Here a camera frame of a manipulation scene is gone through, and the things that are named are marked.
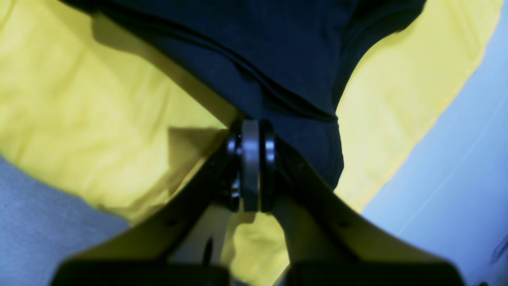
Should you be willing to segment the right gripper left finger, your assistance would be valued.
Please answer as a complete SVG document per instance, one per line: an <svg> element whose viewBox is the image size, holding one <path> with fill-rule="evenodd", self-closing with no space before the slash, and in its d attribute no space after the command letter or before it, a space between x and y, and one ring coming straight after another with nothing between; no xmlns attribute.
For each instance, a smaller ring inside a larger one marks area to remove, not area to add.
<svg viewBox="0 0 508 286"><path fill-rule="evenodd" d="M233 212L261 208L257 121L229 135L177 196L149 219L64 263L53 286L228 286L220 266Z"/></svg>

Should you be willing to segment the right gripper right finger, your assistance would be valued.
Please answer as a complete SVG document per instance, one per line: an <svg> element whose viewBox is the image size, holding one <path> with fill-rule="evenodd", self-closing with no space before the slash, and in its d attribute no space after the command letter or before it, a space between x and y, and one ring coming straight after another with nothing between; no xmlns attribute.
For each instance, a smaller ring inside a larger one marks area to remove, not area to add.
<svg viewBox="0 0 508 286"><path fill-rule="evenodd" d="M310 164L262 121L259 205L285 234L287 286L462 286L445 259L374 226L332 193Z"/></svg>

